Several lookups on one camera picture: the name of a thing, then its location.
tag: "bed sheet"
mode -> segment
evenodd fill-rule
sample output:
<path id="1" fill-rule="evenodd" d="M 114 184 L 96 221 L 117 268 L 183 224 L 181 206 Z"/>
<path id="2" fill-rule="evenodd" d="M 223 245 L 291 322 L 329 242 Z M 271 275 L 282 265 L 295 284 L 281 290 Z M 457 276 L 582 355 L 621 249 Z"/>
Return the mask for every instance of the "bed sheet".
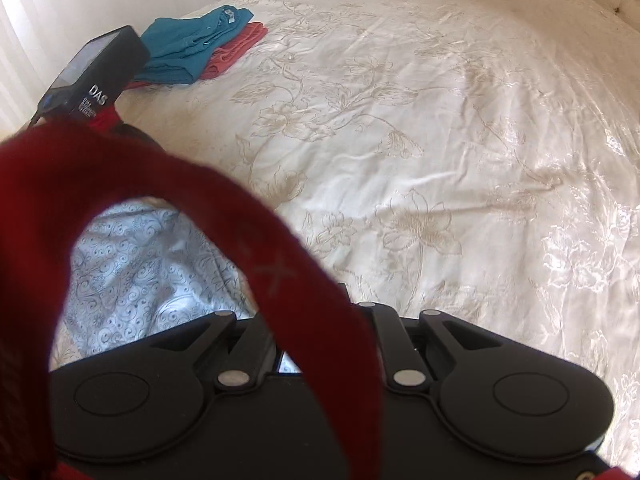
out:
<path id="1" fill-rule="evenodd" d="M 217 79 L 125 92 L 124 119 L 260 196 L 354 301 L 594 371 L 601 453 L 637 472 L 640 34 L 590 0 L 222 3 L 268 35 Z"/>
<path id="2" fill-rule="evenodd" d="M 76 242 L 59 338 L 73 343 L 66 352 L 87 357 L 217 310 L 242 319 L 253 313 L 242 285 L 184 213 L 129 200 L 98 215 Z"/>

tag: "folded cloth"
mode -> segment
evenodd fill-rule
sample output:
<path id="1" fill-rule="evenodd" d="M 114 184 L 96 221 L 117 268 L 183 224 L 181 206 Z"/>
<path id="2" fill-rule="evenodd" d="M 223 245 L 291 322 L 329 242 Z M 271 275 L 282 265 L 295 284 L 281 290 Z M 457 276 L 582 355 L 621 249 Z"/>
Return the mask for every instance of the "folded cloth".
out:
<path id="1" fill-rule="evenodd" d="M 200 18 L 158 18 L 140 36 L 151 59 L 134 81 L 196 81 L 213 51 L 235 38 L 254 15 L 248 9 L 222 6 Z"/>
<path id="2" fill-rule="evenodd" d="M 213 79 L 222 74 L 227 68 L 233 65 L 247 50 L 260 41 L 268 29 L 260 22 L 247 23 L 240 34 L 223 46 L 219 46 L 213 51 L 209 62 L 204 68 L 200 79 Z M 132 81 L 126 87 L 127 90 L 148 86 L 148 81 Z"/>

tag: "white wall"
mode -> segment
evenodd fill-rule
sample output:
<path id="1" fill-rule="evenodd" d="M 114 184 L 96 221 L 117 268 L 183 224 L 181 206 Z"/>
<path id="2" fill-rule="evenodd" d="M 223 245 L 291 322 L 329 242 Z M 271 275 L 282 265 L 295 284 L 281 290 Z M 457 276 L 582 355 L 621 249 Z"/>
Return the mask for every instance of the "white wall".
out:
<path id="1" fill-rule="evenodd" d="M 88 40 L 218 0 L 0 0 L 0 137 L 23 124 L 60 70 Z"/>

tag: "blue patterned sheet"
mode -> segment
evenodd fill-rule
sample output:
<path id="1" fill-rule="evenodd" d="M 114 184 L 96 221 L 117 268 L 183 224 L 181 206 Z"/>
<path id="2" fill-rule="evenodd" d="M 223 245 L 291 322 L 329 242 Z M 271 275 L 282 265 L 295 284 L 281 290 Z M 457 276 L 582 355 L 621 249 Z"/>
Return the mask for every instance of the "blue patterned sheet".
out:
<path id="1" fill-rule="evenodd" d="M 125 202 L 78 239 L 63 319 L 81 356 L 215 310 L 252 313 L 236 266 L 175 209 Z"/>

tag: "bed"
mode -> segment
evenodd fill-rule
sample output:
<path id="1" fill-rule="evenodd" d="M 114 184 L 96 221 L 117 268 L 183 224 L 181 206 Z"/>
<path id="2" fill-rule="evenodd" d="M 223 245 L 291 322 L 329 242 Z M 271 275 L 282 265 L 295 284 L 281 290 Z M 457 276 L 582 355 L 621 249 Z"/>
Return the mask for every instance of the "bed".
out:
<path id="1" fill-rule="evenodd" d="M 640 0 L 191 16 L 220 3 L 269 33 L 217 79 L 125 92 L 123 118 L 252 190 L 353 301 L 445 310 L 594 371 L 616 401 L 600 452 L 640 470 Z"/>

